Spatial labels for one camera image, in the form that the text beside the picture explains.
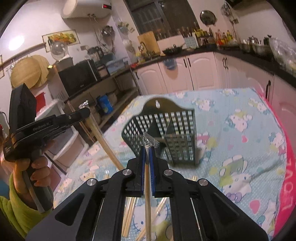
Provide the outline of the left hand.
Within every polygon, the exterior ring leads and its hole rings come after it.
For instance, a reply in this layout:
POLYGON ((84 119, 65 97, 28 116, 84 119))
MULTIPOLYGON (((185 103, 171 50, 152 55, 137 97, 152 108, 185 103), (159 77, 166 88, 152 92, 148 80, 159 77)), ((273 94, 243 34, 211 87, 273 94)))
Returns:
POLYGON ((33 150, 29 147, 29 142, 25 144, 16 144, 13 146, 15 151, 21 157, 19 160, 15 160, 15 166, 10 178, 10 200, 11 206, 21 208, 22 211, 29 209, 37 210, 38 207, 35 203, 35 197, 30 194, 29 189, 26 186, 26 182, 23 179, 23 172, 28 168, 32 168, 32 174, 29 175, 32 185, 35 187, 48 187, 51 184, 50 168, 48 167, 48 160, 45 156, 40 154, 33 162, 30 159, 25 158, 25 153, 33 150))

